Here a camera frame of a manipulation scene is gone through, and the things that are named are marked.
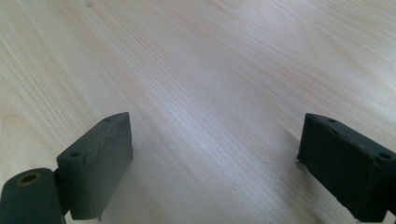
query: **round hole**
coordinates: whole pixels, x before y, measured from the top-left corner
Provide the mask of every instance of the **round hole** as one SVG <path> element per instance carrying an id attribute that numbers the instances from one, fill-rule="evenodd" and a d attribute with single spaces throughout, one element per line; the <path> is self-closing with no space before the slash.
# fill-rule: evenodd
<path id="1" fill-rule="evenodd" d="M 30 173 L 18 179 L 17 185 L 20 187 L 28 186 L 35 183 L 41 177 L 40 173 Z"/>
<path id="2" fill-rule="evenodd" d="M 78 157 L 79 156 L 79 152 L 72 152 L 70 154 L 70 157 Z"/>
<path id="3" fill-rule="evenodd" d="M 381 157 L 383 159 L 387 159 L 387 160 L 389 160 L 391 158 L 391 156 L 386 153 L 379 153 L 379 157 Z"/>

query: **light wood tabletop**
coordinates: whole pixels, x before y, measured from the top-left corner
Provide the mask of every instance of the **light wood tabletop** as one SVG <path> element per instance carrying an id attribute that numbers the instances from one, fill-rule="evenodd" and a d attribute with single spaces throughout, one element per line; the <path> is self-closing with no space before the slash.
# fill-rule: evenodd
<path id="1" fill-rule="evenodd" d="M 296 162 L 304 114 L 395 150 L 395 96 L 395 1 L 0 2 L 1 186 L 131 116 L 102 222 L 68 223 L 356 223 Z"/>

